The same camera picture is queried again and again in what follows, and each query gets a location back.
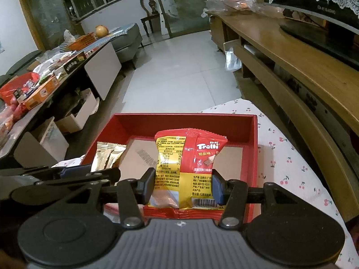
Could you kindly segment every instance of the red and yellow snack package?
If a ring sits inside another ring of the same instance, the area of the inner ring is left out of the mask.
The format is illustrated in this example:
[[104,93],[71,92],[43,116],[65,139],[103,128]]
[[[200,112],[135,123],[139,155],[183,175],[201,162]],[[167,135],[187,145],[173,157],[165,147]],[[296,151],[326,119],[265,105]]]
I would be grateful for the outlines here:
[[186,128],[160,131],[155,140],[159,151],[155,188],[148,207],[144,207],[145,215],[181,218],[180,215],[192,214],[193,218],[200,218],[204,216],[198,211],[168,208],[222,210],[212,197],[212,166],[227,138]]

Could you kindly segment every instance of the orange basket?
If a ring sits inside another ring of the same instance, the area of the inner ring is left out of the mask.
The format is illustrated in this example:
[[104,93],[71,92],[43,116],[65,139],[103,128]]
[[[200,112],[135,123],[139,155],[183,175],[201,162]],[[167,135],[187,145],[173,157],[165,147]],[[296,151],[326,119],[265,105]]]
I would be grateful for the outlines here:
[[68,45],[68,48],[70,50],[82,50],[86,46],[89,46],[90,44],[94,43],[96,41],[93,32],[83,35],[82,37],[76,39],[75,42]]

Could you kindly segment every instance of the orange box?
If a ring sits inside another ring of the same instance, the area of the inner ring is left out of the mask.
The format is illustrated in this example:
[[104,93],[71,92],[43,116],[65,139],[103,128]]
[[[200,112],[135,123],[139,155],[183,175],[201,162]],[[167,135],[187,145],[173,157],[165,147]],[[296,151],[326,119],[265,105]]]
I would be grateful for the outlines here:
[[24,104],[28,110],[33,109],[35,106],[39,105],[46,97],[59,85],[59,81],[56,77],[51,77],[44,84],[40,85],[33,94],[30,95],[25,101]]

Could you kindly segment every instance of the barcode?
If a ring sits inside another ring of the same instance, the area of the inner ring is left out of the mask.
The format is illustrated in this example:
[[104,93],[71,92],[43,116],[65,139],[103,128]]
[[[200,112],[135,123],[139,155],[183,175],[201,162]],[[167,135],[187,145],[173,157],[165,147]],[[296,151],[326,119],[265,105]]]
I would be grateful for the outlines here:
[[192,198],[192,207],[193,208],[216,208],[217,204],[214,199],[204,199],[204,198]]

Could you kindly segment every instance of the gold foil packet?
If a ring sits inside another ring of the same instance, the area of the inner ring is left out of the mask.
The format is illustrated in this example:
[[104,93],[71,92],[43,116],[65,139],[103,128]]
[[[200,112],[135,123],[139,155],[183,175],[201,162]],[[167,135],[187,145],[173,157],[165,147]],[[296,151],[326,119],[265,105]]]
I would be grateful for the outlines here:
[[119,166],[119,160],[125,151],[125,144],[97,142],[95,158],[91,172]]

